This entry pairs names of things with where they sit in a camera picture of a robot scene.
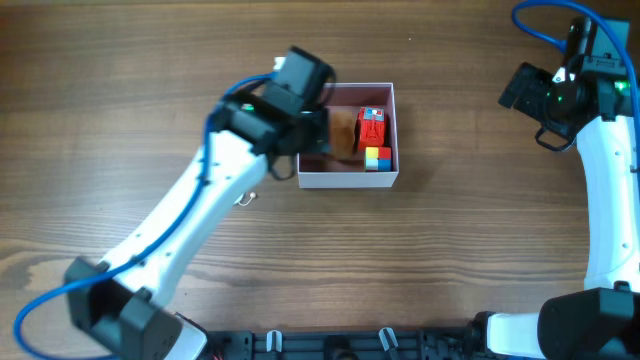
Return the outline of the white wooden pellet drum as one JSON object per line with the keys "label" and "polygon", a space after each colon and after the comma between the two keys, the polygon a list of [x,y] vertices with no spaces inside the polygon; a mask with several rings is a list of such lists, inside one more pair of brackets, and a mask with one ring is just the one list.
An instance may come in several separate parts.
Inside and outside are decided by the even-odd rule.
{"label": "white wooden pellet drum", "polygon": [[249,192],[241,195],[235,202],[236,205],[246,207],[248,206],[254,199],[257,198],[257,194],[255,192]]}

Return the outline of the red toy robot car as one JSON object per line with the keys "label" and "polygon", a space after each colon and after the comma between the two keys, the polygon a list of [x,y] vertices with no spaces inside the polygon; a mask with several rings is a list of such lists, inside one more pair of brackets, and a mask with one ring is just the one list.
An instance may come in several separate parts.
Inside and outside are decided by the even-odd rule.
{"label": "red toy robot car", "polygon": [[358,149],[364,151],[366,147],[381,147],[386,137],[386,113],[382,108],[361,107],[357,116]]}

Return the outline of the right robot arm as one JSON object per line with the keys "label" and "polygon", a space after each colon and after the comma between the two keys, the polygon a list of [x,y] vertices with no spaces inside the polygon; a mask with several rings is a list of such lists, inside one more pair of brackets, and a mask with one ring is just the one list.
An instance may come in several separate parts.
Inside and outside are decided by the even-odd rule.
{"label": "right robot arm", "polygon": [[547,300],[536,313],[488,316],[483,345],[534,359],[639,356],[639,160],[631,84],[621,55],[625,20],[578,17],[551,74],[529,63],[498,102],[576,146],[584,168],[589,257],[583,290]]}

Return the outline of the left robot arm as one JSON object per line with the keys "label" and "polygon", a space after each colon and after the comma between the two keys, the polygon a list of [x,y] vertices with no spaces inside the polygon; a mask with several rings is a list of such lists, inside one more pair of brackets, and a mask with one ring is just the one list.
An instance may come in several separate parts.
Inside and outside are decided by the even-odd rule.
{"label": "left robot arm", "polygon": [[280,157],[328,146],[333,68],[298,48],[214,106],[192,162],[139,228],[97,263],[64,274],[72,323],[115,359],[197,359],[206,333],[165,311],[187,266]]}

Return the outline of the colourful two-by-two puzzle cube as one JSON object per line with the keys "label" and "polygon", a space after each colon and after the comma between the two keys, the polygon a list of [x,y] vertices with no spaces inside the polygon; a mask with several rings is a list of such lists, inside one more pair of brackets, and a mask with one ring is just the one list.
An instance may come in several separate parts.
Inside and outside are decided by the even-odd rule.
{"label": "colourful two-by-two puzzle cube", "polygon": [[365,170],[367,172],[389,172],[392,170],[390,147],[366,147]]}

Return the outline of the brown plush toy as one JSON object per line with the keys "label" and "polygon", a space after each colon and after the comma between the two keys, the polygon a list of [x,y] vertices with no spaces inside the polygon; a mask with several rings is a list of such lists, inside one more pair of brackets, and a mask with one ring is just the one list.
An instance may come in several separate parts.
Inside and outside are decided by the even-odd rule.
{"label": "brown plush toy", "polygon": [[347,159],[354,153],[356,117],[351,112],[336,111],[329,116],[330,154]]}

